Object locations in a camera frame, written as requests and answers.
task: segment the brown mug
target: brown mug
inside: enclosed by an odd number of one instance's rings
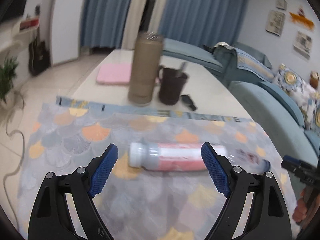
[[[159,66],[158,79],[161,83],[159,91],[160,101],[168,106],[175,105],[179,101],[180,94],[188,78],[188,75],[185,73],[180,73],[179,75],[177,69]]]

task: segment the acoustic guitar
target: acoustic guitar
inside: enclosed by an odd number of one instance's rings
[[[36,6],[36,15],[40,15],[40,5]],[[40,27],[36,38],[29,44],[29,72],[37,76],[50,66],[50,53],[45,48],[45,42],[40,41]]]

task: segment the floral pillow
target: floral pillow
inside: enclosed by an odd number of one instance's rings
[[[320,94],[297,73],[281,65],[273,84],[286,92],[300,108],[305,122],[305,129],[311,129],[317,109],[320,108]]]
[[[320,104],[318,104],[312,119],[310,130],[313,130],[320,137]]]

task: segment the wall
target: wall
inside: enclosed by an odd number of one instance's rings
[[[35,15],[36,5],[41,5],[41,14],[40,14],[40,37],[42,40],[45,40],[46,47],[49,49],[50,44],[50,20],[51,20],[51,8],[53,0],[27,0],[24,10],[23,17],[25,18],[27,14],[31,17]],[[12,20],[0,25],[0,41],[1,43],[12,41],[11,29],[17,20]],[[17,79],[14,81],[15,86],[22,85],[25,83],[31,76],[28,71],[28,62],[29,62],[29,53],[28,45],[34,38],[35,34],[24,34],[20,35],[19,39],[23,42],[23,47],[17,51],[12,52],[12,56],[17,56],[19,61],[19,66],[17,68]]]
[[[278,66],[284,63],[302,78],[309,80],[311,70],[320,73],[320,21],[307,0],[286,1],[287,11],[282,11],[286,14],[286,20],[282,35],[278,37],[265,30],[269,10],[278,10],[276,0],[248,0],[248,8],[238,41],[265,53],[274,71],[277,71]],[[313,31],[291,22],[289,12],[297,13],[300,5],[303,6],[306,18],[315,24]],[[298,30],[313,39],[310,59],[306,59],[293,48]]]

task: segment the table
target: table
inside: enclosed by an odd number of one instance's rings
[[[106,63],[130,63],[133,51],[116,49],[108,55],[80,85],[72,98],[104,104],[120,106],[131,105],[128,100],[129,86],[100,85],[96,83],[100,65]],[[162,56],[161,64],[178,69],[183,60]],[[233,95],[203,66],[189,62],[185,72],[189,80],[183,89],[183,94],[191,96],[198,110],[195,113],[251,118]],[[148,107],[159,110],[190,112],[181,101],[174,106],[166,106],[158,99],[159,86],[154,89],[153,99]]]

